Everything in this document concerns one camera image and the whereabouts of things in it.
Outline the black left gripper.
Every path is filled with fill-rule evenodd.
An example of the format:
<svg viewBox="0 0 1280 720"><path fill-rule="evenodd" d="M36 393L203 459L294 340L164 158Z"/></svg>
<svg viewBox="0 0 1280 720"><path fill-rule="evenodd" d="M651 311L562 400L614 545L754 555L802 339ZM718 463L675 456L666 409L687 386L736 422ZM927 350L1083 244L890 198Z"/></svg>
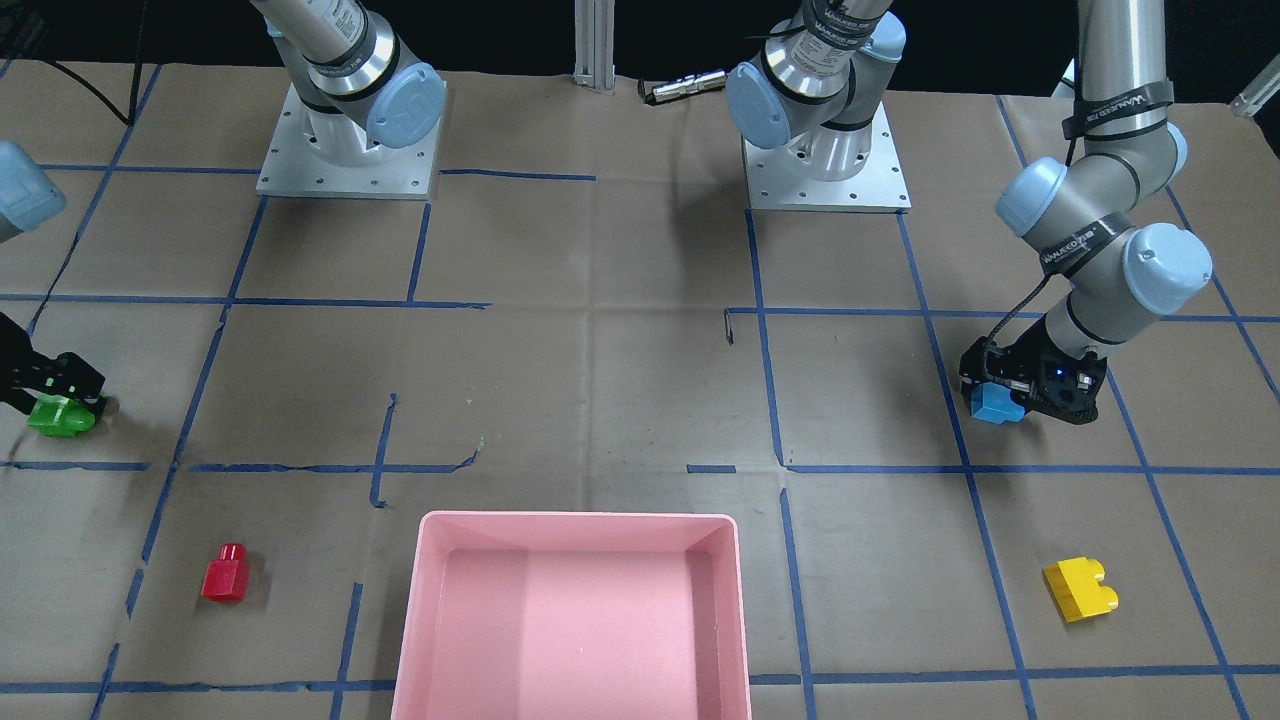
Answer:
<svg viewBox="0 0 1280 720"><path fill-rule="evenodd" d="M1098 418L1097 397L1107 361L1093 350L1071 357L1047 341L1001 348L992 338L980 337L961 355L959 375L966 406L974 386L993 382L1009 387L1027 414L1084 425Z"/></svg>

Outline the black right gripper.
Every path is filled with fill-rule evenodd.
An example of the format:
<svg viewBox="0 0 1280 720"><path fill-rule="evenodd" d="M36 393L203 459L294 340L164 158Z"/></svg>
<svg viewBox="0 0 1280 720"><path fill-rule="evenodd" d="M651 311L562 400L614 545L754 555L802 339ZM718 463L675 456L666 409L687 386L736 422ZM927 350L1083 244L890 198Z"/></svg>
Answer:
<svg viewBox="0 0 1280 720"><path fill-rule="evenodd" d="M105 375L73 352L46 357L38 354L27 331L8 315L1 315L1 401L24 415L36 406L38 391L76 401L95 416L104 415Z"/></svg>

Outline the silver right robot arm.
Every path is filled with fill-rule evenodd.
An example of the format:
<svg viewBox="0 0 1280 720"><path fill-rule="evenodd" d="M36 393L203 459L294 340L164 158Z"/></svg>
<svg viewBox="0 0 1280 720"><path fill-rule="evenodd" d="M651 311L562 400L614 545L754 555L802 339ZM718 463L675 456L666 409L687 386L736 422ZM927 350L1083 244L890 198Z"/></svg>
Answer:
<svg viewBox="0 0 1280 720"><path fill-rule="evenodd" d="M361 1L250 1L291 77L256 191L279 199L428 200L447 82ZM67 206L44 169L3 140L3 243ZM104 375L76 354L47 357L3 314L3 404L74 409L90 425L108 404Z"/></svg>

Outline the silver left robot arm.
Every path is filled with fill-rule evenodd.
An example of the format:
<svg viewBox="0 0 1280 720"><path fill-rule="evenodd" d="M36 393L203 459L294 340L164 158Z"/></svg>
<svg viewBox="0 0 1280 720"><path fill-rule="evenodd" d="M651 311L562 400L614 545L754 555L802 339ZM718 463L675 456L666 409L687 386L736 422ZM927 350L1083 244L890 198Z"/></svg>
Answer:
<svg viewBox="0 0 1280 720"><path fill-rule="evenodd" d="M727 74L730 115L750 145L867 149L869 128L906 31L887 1L804 1ZM1041 158L1002 191L995 211L1037 254L1065 299L1009 345L995 333L959 363L973 418L1001 424L1038 413L1093 421L1115 348L1175 313L1213 272L1204 243L1169 223L1137 225L1130 211L1165 188L1188 159L1169 120L1161 1L1080 1L1062 136L1082 150L1066 164Z"/></svg>

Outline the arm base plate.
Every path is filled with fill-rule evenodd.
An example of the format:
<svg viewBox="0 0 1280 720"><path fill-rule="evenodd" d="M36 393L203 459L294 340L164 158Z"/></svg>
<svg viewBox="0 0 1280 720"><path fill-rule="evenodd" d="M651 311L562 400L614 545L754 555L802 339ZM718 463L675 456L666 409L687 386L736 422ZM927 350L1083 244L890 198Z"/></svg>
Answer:
<svg viewBox="0 0 1280 720"><path fill-rule="evenodd" d="M315 111L288 88L259 173L261 196L426 201L444 122L404 149L374 143L348 117Z"/></svg>
<svg viewBox="0 0 1280 720"><path fill-rule="evenodd" d="M741 145L753 210L905 213L913 206L883 105L856 131L818 127L777 149Z"/></svg>

